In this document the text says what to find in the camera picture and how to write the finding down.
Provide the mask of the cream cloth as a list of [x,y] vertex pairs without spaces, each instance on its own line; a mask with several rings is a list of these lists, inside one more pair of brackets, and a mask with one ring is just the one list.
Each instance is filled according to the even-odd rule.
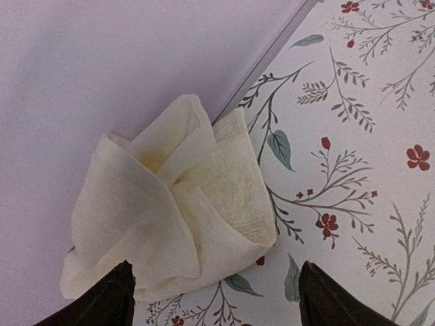
[[71,216],[60,290],[84,294],[123,261],[157,302],[240,272],[275,243],[273,209],[241,108],[212,124],[174,100],[135,139],[104,134]]

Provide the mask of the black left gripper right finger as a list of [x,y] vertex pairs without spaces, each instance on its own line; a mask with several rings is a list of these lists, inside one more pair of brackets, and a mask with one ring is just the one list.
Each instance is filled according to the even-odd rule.
[[298,281],[303,326],[396,326],[357,300],[316,264],[306,261]]

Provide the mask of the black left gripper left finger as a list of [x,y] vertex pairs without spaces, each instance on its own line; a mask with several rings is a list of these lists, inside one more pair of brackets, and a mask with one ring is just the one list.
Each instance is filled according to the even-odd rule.
[[131,326],[135,310],[133,267],[123,261],[87,292],[38,322],[39,326]]

